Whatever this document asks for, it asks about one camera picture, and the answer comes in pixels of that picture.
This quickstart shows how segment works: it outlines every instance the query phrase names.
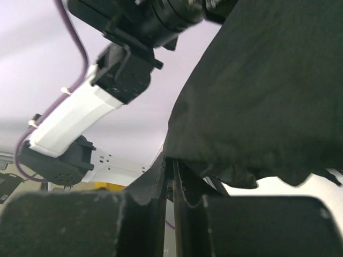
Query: robotic arm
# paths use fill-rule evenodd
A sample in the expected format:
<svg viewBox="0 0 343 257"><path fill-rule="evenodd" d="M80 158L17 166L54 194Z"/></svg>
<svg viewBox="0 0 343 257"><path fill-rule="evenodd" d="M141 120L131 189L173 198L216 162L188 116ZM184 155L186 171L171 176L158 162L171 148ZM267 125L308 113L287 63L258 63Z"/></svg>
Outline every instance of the robotic arm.
<svg viewBox="0 0 343 257"><path fill-rule="evenodd" d="M148 88L153 69L163 66L155 59L154 48L175 50L179 33L203 19L223 24L237 1L69 0L69 11L101 31L112 44L91 65L77 90L64 90L70 96L25 141L20 162L54 184L65 186L80 182L97 169L110 170L111 166L104 165L111 155L80 135ZM130 164L113 162L129 173ZM132 177L122 176L119 184L131 183L145 170L142 165L130 168Z"/></svg>

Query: black metal bracket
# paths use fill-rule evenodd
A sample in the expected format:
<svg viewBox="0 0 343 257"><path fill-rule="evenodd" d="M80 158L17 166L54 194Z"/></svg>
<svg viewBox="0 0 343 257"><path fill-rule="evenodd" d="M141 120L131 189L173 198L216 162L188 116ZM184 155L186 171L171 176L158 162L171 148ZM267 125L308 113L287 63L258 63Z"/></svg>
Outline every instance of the black metal bracket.
<svg viewBox="0 0 343 257"><path fill-rule="evenodd" d="M97 85L128 104L148 88L150 73L163 64L154 58L153 49L142 50L118 39L113 41L116 44L110 44L97 60L98 71L92 86Z"/></svg>

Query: black plastic part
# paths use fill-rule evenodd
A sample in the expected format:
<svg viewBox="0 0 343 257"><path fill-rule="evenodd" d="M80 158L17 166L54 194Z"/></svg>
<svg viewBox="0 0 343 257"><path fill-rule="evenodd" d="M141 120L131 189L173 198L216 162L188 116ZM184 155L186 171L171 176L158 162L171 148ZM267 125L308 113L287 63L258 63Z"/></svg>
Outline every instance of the black plastic part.
<svg viewBox="0 0 343 257"><path fill-rule="evenodd" d="M311 197L226 197L158 158L124 190L30 193L0 222L0 256L163 256L167 184L178 257L342 257L330 211Z"/></svg>
<svg viewBox="0 0 343 257"><path fill-rule="evenodd" d="M167 45L203 19L201 4L188 0L69 0L68 7L107 39L135 39L148 48Z"/></svg>
<svg viewBox="0 0 343 257"><path fill-rule="evenodd" d="M93 170L94 165L90 163L93 150L93 144L80 136L63 155L53 158L31 150L26 141L18 158L20 163L48 181L56 185L71 186L81 182L88 170Z"/></svg>
<svg viewBox="0 0 343 257"><path fill-rule="evenodd" d="M0 223L0 256L163 257L166 176L149 169L124 190L30 193Z"/></svg>
<svg viewBox="0 0 343 257"><path fill-rule="evenodd" d="M180 161L173 167L177 256L343 256L340 233L320 200L216 196Z"/></svg>
<svg viewBox="0 0 343 257"><path fill-rule="evenodd" d="M133 101L150 84L150 73L157 64L153 51L130 48L119 40L99 57L99 70L92 81L124 104Z"/></svg>
<svg viewBox="0 0 343 257"><path fill-rule="evenodd" d="M23 181L24 180L19 176L0 173L0 205L8 199Z"/></svg>

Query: black cloth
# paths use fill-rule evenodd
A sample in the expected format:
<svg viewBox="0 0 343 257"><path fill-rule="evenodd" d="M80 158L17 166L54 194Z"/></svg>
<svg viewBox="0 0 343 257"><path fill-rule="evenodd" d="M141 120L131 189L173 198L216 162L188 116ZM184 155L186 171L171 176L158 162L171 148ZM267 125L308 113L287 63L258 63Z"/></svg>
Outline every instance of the black cloth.
<svg viewBox="0 0 343 257"><path fill-rule="evenodd" d="M242 188L343 168L343 1L240 0L183 87L164 152Z"/></svg>

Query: purple cable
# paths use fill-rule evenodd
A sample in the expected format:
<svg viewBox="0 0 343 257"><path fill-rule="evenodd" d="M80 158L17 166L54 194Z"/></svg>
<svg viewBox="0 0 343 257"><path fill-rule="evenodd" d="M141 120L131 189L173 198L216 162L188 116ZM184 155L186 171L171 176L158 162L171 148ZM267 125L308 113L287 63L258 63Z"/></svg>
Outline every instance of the purple cable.
<svg viewBox="0 0 343 257"><path fill-rule="evenodd" d="M75 43L75 45L77 46L78 50L81 53L82 56L82 60L83 60L83 66L82 66L82 72L80 74L80 76L78 77L78 79L74 82L74 84L69 88L69 91L71 93L73 93L84 81L85 76L87 74L87 69L89 66L89 61L88 61L88 55L87 52L73 26L73 24L71 23L71 20L64 8L63 2L62 0L54 0L55 5L57 7L58 13L61 16L64 25L66 26L69 34L71 35L73 42ZM63 94L61 95L43 114L42 116L36 121L37 126L39 126L65 99L67 99L69 97L69 95L67 94ZM34 178L32 176L30 176L29 174L27 174L24 170L22 170L22 168L20 167L19 164L19 159L18 159L18 154L19 151L24 143L24 141L26 140L26 138L32 134L32 132L35 130L35 127L30 127L18 140L17 144L16 144L16 148L14 150L14 164L16 165L18 171L27 179L35 181L35 182L43 182L46 183L48 182L45 179L38 179L38 178Z"/></svg>
<svg viewBox="0 0 343 257"><path fill-rule="evenodd" d="M170 227L171 229L175 230L175 227L174 227L173 225L171 225L168 221L166 221L166 225L167 225L168 227Z"/></svg>

